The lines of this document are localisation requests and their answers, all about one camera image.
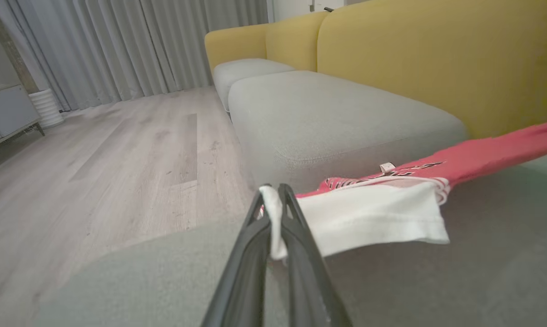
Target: clothing tag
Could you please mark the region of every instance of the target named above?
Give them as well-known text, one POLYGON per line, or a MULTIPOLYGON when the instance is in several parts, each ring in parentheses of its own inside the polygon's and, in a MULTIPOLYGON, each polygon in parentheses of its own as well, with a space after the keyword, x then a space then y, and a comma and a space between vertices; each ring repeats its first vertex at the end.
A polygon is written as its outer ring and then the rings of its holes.
POLYGON ((381 166, 381 172, 382 173, 390 173, 392 172, 396 167, 390 163, 390 162, 387 162, 387 163, 383 163, 381 166))

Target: white cloth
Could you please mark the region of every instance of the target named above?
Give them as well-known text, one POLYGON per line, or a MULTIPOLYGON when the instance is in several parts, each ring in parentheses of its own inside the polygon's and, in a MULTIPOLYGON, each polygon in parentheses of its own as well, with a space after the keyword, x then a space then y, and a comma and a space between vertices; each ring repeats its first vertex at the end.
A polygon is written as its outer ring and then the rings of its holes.
MULTIPOLYGON (((282 259, 287 250, 279 234, 281 201, 275 189, 262 186, 259 190, 272 221, 271 257, 282 259)), ((437 186, 429 182, 407 188, 367 185, 298 199, 323 256, 379 243, 447 244, 438 202, 437 186)))

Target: curtain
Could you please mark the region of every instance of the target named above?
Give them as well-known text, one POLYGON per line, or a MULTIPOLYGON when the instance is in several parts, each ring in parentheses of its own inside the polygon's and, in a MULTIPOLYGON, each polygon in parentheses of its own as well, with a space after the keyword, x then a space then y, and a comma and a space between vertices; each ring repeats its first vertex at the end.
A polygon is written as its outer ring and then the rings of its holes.
POLYGON ((267 23, 266 0, 8 0, 63 110, 211 85, 209 31, 267 23))

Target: cabinet door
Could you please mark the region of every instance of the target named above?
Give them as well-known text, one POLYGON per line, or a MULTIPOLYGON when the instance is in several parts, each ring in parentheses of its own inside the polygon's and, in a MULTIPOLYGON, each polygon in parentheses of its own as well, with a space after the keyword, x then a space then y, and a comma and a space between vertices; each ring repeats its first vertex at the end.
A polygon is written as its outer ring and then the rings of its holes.
POLYGON ((21 85, 0 91, 0 136, 14 131, 39 119, 39 114, 21 85))

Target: red garment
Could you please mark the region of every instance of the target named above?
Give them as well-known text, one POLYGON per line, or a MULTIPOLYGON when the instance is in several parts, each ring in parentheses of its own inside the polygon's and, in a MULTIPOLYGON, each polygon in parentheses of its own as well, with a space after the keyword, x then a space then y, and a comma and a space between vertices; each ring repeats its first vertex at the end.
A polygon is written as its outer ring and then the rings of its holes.
POLYGON ((421 160, 399 166, 386 173, 364 178, 328 178, 313 192, 297 197, 325 193, 344 186, 385 178, 392 184, 394 179, 429 178, 442 183, 442 191, 448 194, 453 186, 467 180, 498 172, 510 166, 547 155, 547 123, 517 130, 499 137, 473 139, 444 149, 421 160))

